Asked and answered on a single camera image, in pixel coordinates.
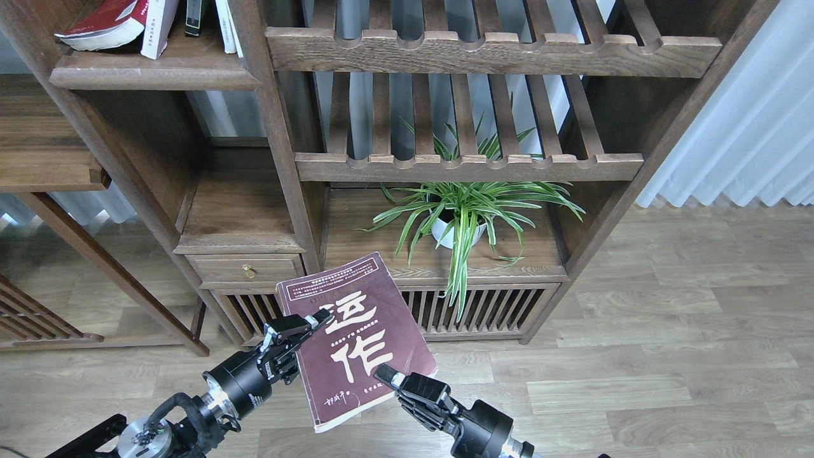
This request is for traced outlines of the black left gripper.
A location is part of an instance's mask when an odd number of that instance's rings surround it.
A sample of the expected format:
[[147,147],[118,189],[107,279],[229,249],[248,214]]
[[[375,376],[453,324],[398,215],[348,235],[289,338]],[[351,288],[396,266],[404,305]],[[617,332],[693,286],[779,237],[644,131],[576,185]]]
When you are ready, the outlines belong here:
[[319,309],[313,316],[282,316],[265,325],[262,342],[238,351],[202,376],[209,386],[203,402],[216,419],[242,420],[272,395],[279,380],[293,382],[298,374],[296,351],[315,331],[334,319]]

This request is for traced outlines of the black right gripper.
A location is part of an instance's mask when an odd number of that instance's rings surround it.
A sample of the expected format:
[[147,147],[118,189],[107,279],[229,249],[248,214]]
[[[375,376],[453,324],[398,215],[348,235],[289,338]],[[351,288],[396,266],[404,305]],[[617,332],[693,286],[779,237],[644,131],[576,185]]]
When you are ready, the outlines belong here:
[[374,377],[396,391],[404,411],[431,431],[453,437],[453,457],[514,457],[513,420],[488,403],[477,400],[465,408],[450,396],[450,386],[421,374],[406,376],[387,363]]

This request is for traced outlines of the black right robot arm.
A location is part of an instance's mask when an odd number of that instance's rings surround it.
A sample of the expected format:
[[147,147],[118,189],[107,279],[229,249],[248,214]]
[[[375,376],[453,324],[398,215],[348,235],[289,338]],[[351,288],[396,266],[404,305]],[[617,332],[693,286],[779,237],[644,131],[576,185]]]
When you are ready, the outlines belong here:
[[418,372],[407,375],[386,363],[374,377],[396,392],[399,403],[431,431],[453,436],[453,457],[537,457],[529,441],[511,436],[513,420],[482,400],[465,408],[450,395],[450,386]]

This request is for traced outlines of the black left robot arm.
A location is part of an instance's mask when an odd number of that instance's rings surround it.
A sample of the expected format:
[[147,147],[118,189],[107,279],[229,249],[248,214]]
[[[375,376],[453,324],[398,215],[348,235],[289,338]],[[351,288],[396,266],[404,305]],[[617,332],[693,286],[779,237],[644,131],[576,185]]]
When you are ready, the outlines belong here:
[[112,415],[69,444],[55,457],[204,457],[239,421],[272,395],[274,383],[293,382],[298,374],[296,351],[333,316],[290,315],[265,325],[263,341],[252,350],[235,352],[203,373],[207,392],[191,397],[177,393],[150,415],[128,422]]

